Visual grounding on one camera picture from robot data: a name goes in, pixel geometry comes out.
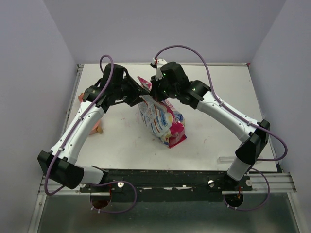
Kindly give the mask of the pet food bag pink white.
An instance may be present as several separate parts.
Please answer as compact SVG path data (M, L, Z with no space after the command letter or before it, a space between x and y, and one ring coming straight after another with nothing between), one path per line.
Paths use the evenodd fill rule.
M138 104L141 119L150 131L167 147L172 148L183 142L185 119L168 100L158 102L150 95L141 96L143 102Z

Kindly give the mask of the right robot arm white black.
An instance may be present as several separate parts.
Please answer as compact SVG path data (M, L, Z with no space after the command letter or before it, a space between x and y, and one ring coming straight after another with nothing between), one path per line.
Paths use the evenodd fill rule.
M214 118L241 141L235 151L236 158L223 179L227 189L235 190L267 145L270 123L266 120L259 122L227 106L221 98L213 95L210 86L199 80L190 81L179 63L159 59L151 66L156 69L150 92L155 100L178 99Z

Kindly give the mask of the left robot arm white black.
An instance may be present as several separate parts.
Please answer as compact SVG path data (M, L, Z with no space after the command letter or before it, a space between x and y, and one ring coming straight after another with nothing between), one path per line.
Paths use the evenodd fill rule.
M91 184L96 191L104 191L108 180L103 170L76 165L80 150L96 123L116 101L122 100L133 107L148 94L125 67L107 64L102 78L85 90L77 114L61 138L48 152L39 153L37 159L46 179L69 189Z

